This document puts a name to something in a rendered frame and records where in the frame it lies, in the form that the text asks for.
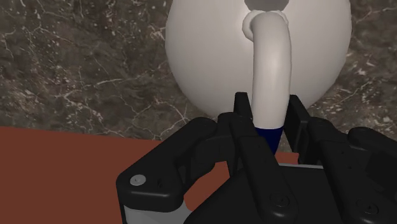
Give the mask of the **white round jug with handle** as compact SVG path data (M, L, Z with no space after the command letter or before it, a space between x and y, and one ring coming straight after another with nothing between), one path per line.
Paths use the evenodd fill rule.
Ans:
M313 105L335 83L352 33L350 0L173 0L165 51L185 96L210 116L248 94L272 151L290 95Z

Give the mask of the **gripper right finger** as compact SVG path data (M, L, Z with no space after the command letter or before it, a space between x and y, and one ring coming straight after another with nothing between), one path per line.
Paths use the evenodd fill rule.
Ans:
M397 142L365 127L344 134L289 98L284 131L298 163L322 165L343 224L397 224Z

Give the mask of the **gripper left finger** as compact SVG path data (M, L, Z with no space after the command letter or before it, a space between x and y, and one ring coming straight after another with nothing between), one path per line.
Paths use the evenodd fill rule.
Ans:
M229 179L190 211L186 192L217 162ZM298 224L300 212L244 92L233 111L191 120L125 169L116 189L122 224Z

